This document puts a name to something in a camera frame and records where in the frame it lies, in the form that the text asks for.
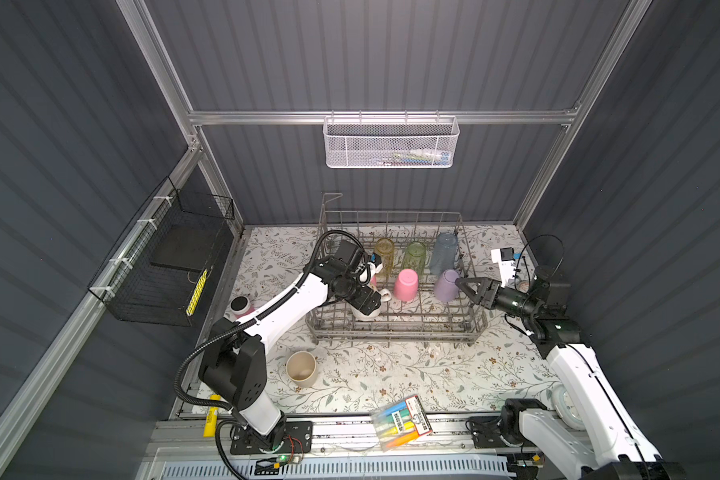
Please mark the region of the yellow glass tumbler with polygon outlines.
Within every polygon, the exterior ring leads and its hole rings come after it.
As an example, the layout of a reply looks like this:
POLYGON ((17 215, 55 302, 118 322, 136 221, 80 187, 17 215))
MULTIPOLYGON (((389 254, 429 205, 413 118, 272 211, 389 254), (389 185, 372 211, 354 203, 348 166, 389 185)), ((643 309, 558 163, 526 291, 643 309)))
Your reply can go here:
POLYGON ((381 257, 381 270, 378 276, 389 276, 394 267, 395 261, 395 245, 388 237, 380 238, 374 245, 374 252, 381 257))

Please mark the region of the purple cup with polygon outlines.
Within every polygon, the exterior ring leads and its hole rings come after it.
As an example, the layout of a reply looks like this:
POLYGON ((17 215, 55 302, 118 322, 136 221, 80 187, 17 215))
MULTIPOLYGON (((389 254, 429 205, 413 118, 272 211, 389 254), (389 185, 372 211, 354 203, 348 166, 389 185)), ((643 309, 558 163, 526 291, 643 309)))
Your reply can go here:
POLYGON ((434 285, 433 293, 435 298, 442 303, 454 301, 460 292, 456 285, 459 279, 460 275, 456 270, 448 269, 443 271, 434 285))

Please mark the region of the white mug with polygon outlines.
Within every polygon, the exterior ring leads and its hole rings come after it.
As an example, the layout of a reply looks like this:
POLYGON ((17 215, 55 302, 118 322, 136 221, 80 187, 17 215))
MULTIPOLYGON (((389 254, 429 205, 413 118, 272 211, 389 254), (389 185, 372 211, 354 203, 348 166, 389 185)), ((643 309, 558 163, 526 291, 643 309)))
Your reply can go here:
POLYGON ((375 320, 380 315, 383 305, 392 299, 392 293, 388 289, 379 289, 375 285, 371 285, 370 288, 373 294, 367 309, 360 310, 351 306, 352 315, 358 321, 375 320))

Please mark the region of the yellow highlighter in basket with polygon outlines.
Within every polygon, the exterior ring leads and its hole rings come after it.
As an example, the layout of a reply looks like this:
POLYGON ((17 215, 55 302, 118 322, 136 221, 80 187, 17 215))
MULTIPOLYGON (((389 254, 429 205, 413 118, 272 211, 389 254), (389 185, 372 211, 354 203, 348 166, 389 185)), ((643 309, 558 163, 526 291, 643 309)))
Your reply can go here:
POLYGON ((202 297, 205 284, 207 282, 208 273, 209 271, 207 269, 204 269, 202 273, 198 276, 197 280, 194 282, 194 289, 185 309, 185 315, 187 317, 192 317, 197 309, 197 306, 202 297))

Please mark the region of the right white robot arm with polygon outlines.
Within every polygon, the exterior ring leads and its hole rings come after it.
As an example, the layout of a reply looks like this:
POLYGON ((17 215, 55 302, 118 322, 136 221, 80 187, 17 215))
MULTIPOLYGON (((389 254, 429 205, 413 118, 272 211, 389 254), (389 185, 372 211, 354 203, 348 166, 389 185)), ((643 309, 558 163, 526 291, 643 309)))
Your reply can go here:
POLYGON ((498 422, 511 445, 530 442, 568 479, 684 479, 685 469, 663 458, 642 433, 601 369, 594 349, 566 313, 570 290, 556 271, 536 273, 525 292, 487 277, 460 278, 458 288, 476 306, 520 320, 565 388, 590 443, 537 400, 506 401, 498 422))

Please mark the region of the white mesh wall basket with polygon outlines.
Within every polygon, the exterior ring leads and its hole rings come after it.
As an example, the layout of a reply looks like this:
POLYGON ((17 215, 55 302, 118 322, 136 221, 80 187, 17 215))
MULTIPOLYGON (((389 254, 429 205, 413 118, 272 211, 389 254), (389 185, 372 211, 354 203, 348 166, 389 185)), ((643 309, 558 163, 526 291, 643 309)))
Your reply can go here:
POLYGON ((322 127, 333 169, 447 169, 460 136, 454 117, 329 116, 322 127))

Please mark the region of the beige cup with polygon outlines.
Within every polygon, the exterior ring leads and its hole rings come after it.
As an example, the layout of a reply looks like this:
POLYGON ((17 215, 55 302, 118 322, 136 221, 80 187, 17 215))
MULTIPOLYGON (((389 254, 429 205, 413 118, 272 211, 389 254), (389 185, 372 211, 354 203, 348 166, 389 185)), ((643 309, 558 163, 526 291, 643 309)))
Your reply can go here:
POLYGON ((295 352, 286 362, 286 373, 297 386, 312 387, 317 378, 317 360, 309 351, 295 352))

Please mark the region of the pink tape roll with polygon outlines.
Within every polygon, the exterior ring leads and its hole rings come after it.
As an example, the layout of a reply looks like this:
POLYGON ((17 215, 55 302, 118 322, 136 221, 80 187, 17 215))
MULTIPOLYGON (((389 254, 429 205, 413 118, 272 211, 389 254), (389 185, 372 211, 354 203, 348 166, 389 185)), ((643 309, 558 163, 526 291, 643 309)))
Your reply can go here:
POLYGON ((230 301, 230 311, 235 318, 247 316, 255 311, 255 306, 247 296, 240 295, 230 301))

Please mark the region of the white round clock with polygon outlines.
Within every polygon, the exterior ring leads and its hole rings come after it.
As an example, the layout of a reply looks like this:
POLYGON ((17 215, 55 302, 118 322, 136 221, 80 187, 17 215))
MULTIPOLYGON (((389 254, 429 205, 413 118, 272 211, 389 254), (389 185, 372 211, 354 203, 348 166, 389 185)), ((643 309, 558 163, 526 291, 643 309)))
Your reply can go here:
POLYGON ((562 384, 557 384, 551 391, 552 407, 563 421, 572 430, 584 431, 585 425, 573 401, 562 384))

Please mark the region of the yellow marker on rail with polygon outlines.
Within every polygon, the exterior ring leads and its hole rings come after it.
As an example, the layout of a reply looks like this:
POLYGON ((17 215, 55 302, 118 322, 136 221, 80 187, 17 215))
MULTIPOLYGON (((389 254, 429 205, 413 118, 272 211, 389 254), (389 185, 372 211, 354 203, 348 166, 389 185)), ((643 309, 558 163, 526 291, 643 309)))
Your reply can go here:
POLYGON ((203 437, 211 438, 215 436, 218 423, 218 407, 209 407, 205 417, 203 437))

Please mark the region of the highlighter marker pack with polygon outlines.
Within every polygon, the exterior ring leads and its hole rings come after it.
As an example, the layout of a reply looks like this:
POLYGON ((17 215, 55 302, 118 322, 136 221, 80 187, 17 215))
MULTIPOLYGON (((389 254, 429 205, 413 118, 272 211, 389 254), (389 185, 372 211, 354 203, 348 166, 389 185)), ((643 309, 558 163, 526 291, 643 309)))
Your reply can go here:
POLYGON ((382 451, 397 449, 434 432, 417 394, 374 412, 371 421, 382 451))

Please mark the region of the green glass tumbler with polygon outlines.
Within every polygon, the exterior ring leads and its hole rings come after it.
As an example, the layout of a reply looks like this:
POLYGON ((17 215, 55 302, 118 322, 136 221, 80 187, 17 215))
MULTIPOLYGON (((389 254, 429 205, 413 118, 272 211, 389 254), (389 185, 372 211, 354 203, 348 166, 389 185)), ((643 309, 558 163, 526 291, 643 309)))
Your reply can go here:
POLYGON ((420 241, 412 241, 405 249, 402 268, 415 271, 422 275, 426 266, 426 246, 420 241))

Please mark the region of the blue plastic tumbler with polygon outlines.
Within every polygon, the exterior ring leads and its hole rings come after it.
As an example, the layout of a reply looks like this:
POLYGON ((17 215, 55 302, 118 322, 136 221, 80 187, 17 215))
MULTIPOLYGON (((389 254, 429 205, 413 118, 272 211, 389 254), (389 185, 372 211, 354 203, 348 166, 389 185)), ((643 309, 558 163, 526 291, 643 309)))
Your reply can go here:
POLYGON ((440 276, 446 270, 454 268, 459 253, 458 236, 453 232, 440 233, 434 243, 429 263, 430 273, 440 276))

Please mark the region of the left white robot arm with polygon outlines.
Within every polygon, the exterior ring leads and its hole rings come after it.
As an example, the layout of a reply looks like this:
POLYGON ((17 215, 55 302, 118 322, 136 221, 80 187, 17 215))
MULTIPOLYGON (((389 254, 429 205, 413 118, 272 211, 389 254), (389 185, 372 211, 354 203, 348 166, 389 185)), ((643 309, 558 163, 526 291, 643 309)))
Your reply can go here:
POLYGON ((223 409, 235 412, 258 436, 283 431, 285 414, 265 392, 267 355, 280 338, 308 313, 346 302, 367 315, 381 306, 371 280, 384 267, 380 254, 369 253, 344 232, 337 250, 320 256, 316 246, 297 278, 284 291, 235 322, 221 320, 201 352, 199 379, 221 397, 223 409))

